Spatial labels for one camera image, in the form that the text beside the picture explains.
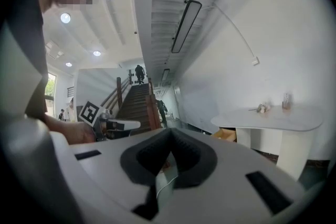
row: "linear ceiling lamp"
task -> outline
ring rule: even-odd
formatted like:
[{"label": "linear ceiling lamp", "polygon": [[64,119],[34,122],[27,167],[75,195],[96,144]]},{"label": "linear ceiling lamp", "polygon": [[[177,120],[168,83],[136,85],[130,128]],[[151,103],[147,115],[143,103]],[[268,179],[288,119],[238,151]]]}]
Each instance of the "linear ceiling lamp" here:
[{"label": "linear ceiling lamp", "polygon": [[180,25],[178,27],[174,44],[172,47],[172,53],[177,54],[180,52],[187,35],[193,26],[193,23],[200,11],[202,5],[198,1],[189,0],[187,6],[185,7]]},{"label": "linear ceiling lamp", "polygon": [[162,81],[165,81],[167,79],[169,72],[170,72],[169,68],[163,70],[162,79],[161,79]]}]

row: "man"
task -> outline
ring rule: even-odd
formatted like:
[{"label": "man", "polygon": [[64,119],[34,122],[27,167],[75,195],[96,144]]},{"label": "man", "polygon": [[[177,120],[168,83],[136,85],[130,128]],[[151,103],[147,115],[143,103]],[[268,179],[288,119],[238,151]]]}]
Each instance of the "man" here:
[{"label": "man", "polygon": [[145,79],[145,71],[143,70],[142,66],[139,66],[139,65],[136,66],[135,75],[137,76],[138,81],[139,82],[142,81],[143,83],[143,80]]},{"label": "man", "polygon": [[162,100],[157,100],[156,103],[157,103],[158,110],[161,114],[162,123],[167,124],[166,115],[164,114],[164,112],[168,111],[168,109],[166,108]]},{"label": "man", "polygon": [[61,109],[61,113],[58,115],[58,119],[60,120],[60,121],[63,121],[64,119],[63,119],[63,113],[64,113],[64,109]]},{"label": "man", "polygon": [[92,0],[15,0],[0,33],[0,116],[13,119],[26,114],[62,133],[69,144],[94,142],[84,122],[62,122],[45,114],[48,70],[42,13],[52,4],[71,5]]},{"label": "man", "polygon": [[69,106],[65,109],[65,115],[64,115],[65,121],[76,122],[73,107],[74,107],[74,98],[71,99]]}]

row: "cable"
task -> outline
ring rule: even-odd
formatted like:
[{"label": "cable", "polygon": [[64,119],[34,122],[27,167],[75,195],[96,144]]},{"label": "cable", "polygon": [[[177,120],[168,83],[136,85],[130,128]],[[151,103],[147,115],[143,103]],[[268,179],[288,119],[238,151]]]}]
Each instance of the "cable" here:
[{"label": "cable", "polygon": [[165,185],[165,186],[163,186],[162,188],[160,188],[160,190],[157,192],[156,198],[158,198],[160,191],[162,191],[166,186],[168,186],[171,182],[173,182],[174,179],[177,178],[177,177],[178,177],[178,175],[175,176],[172,180],[170,180],[169,183],[168,183],[167,185]]},{"label": "cable", "polygon": [[215,8],[215,6],[204,7],[204,8],[201,8],[199,11],[204,10],[204,9],[208,9],[208,8]]},{"label": "cable", "polygon": [[247,43],[247,41],[246,41],[246,39],[243,37],[243,35],[241,34],[241,32],[239,31],[239,29],[237,28],[237,26],[234,24],[234,22],[225,14],[225,12],[224,11],[222,11],[222,9],[220,8],[220,7],[218,7],[217,6],[217,4],[216,3],[214,3],[214,5],[215,5],[215,7],[225,16],[225,18],[227,18],[230,22],[231,22],[231,24],[234,26],[234,28],[237,30],[237,32],[240,34],[240,36],[241,36],[241,38],[243,39],[243,41],[244,41],[244,43],[246,44],[246,46],[247,46],[247,48],[249,49],[249,51],[251,52],[251,54],[252,54],[252,56],[253,57],[255,57],[254,56],[254,54],[253,54],[253,52],[252,52],[252,50],[251,50],[251,48],[250,48],[250,46],[248,45],[248,43]]}]

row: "staircase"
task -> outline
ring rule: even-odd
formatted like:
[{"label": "staircase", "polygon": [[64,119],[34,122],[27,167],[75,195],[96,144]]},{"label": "staircase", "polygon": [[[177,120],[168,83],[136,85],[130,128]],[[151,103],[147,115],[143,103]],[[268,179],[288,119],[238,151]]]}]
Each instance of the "staircase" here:
[{"label": "staircase", "polygon": [[118,112],[117,119],[140,121],[140,128],[133,130],[131,135],[141,134],[151,130],[146,105],[146,96],[149,95],[148,89],[148,83],[132,86]]}]

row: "person walking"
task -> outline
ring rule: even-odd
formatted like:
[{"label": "person walking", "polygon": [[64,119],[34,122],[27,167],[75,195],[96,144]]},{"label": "person walking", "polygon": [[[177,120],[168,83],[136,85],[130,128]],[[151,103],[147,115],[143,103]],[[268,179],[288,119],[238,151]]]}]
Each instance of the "person walking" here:
[{"label": "person walking", "polygon": [[139,84],[143,83],[143,80],[145,79],[145,71],[143,70],[142,66],[139,66],[139,65],[136,66],[135,75],[138,78]]},{"label": "person walking", "polygon": [[159,113],[161,114],[162,123],[164,123],[164,124],[167,125],[167,120],[166,120],[165,112],[167,112],[168,109],[166,108],[166,106],[165,106],[165,104],[164,104],[164,102],[162,100],[157,100],[156,103],[157,103],[157,107],[158,107]]},{"label": "person walking", "polygon": [[64,113],[64,109],[61,109],[61,113],[58,115],[58,119],[60,121],[64,121],[64,119],[63,119],[63,113]]}]

